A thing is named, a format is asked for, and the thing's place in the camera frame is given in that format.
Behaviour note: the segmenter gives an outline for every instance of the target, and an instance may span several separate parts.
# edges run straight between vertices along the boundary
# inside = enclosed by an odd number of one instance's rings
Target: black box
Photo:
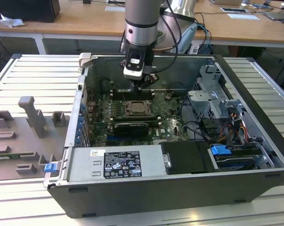
[[[52,23],[60,10],[58,0],[0,0],[0,13],[12,19]]]

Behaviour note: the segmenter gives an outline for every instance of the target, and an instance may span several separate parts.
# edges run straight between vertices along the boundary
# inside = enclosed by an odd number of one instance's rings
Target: silver cylinder
[[[171,8],[175,14],[183,16],[181,19],[184,19],[184,17],[194,19],[193,10],[196,2],[197,0],[173,0]]]
[[[147,46],[157,39],[162,0],[127,0],[126,39],[136,46]]]
[[[150,25],[159,20],[161,0],[125,1],[125,19],[132,24]]]
[[[126,24],[126,39],[136,46],[147,46],[157,39],[158,25],[148,28]]]

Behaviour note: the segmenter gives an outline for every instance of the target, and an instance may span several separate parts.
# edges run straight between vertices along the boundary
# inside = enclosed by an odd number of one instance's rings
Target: motherboard
[[[87,103],[93,147],[158,145],[189,140],[179,117],[181,96],[172,91],[90,95]]]

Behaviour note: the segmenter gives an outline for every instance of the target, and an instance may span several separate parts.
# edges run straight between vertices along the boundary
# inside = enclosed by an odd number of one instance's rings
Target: wooden table
[[[273,2],[276,7],[281,2]],[[0,36],[34,38],[40,54],[46,54],[44,39],[121,40],[125,27],[125,13],[105,11],[107,4],[60,0],[61,12],[54,23],[27,22],[22,27],[8,28],[0,23]],[[209,0],[198,0],[195,12],[221,13],[220,5],[211,5]],[[204,14],[205,25],[212,33],[212,44],[283,47],[284,24],[272,21],[259,13],[260,20],[232,19],[227,14]],[[196,15],[201,23],[200,14]],[[204,39],[204,32],[197,31],[194,45]]]

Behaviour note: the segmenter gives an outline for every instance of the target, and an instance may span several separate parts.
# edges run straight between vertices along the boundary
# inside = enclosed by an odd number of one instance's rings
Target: black plastic cover
[[[169,155],[171,168],[167,174],[210,173],[214,167],[204,141],[175,141],[161,143],[162,153]]]

